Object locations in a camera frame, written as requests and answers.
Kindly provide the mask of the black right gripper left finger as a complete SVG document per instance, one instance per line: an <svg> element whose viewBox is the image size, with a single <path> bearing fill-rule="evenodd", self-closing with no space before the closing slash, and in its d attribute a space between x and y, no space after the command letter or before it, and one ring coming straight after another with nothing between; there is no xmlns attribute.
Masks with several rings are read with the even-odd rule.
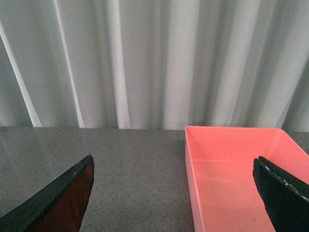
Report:
<svg viewBox="0 0 309 232"><path fill-rule="evenodd" d="M0 219L2 232L78 232L92 187L94 160L87 155Z"/></svg>

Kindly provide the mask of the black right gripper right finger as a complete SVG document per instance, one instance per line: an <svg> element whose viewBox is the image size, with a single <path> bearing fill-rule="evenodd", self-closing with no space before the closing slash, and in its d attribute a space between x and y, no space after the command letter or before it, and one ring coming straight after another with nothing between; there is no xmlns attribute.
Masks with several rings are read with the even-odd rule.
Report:
<svg viewBox="0 0 309 232"><path fill-rule="evenodd" d="M309 230L309 185L264 157L253 161L253 178L277 232Z"/></svg>

